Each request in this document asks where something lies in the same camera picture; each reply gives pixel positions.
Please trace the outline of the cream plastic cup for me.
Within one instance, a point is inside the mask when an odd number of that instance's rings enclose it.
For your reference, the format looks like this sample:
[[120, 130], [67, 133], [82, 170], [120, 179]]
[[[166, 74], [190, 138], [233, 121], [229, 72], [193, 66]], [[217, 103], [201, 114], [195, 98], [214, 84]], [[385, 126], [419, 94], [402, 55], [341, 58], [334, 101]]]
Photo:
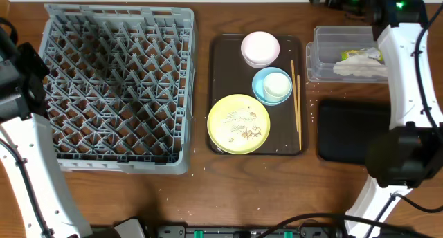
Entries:
[[291, 90], [291, 83], [283, 73], [270, 73], [264, 81], [264, 98], [267, 102], [280, 102]]

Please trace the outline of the green snack wrapper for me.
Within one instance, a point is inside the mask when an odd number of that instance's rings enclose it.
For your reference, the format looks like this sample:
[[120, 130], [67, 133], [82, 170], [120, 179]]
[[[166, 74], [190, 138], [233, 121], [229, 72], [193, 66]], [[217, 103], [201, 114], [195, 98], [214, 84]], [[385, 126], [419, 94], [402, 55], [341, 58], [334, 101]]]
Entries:
[[381, 51], [378, 48], [371, 47], [371, 48], [362, 48], [359, 50], [348, 50], [341, 52], [341, 60], [346, 60], [353, 56], [364, 56], [369, 59], [377, 60], [379, 62], [383, 61], [383, 55]]

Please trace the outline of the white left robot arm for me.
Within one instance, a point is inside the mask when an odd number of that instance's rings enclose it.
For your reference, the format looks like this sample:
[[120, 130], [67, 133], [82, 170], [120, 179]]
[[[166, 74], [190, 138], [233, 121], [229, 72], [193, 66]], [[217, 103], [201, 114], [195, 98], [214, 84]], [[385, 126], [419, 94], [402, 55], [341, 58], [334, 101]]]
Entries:
[[27, 237], [88, 237], [55, 155], [43, 81], [49, 69], [15, 27], [1, 19], [1, 162]]

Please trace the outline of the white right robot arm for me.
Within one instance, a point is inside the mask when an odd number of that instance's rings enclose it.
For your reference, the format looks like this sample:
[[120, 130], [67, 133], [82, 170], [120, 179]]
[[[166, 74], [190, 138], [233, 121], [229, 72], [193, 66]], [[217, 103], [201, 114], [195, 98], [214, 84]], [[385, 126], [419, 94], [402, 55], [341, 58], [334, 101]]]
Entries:
[[318, 154], [345, 162], [362, 158], [368, 178], [347, 211], [352, 237], [377, 237], [399, 200], [442, 167], [442, 111], [427, 54], [434, 19], [423, 0], [309, 0], [353, 15], [366, 15], [387, 69], [390, 124], [374, 133], [376, 111], [353, 102], [325, 100], [318, 119]]

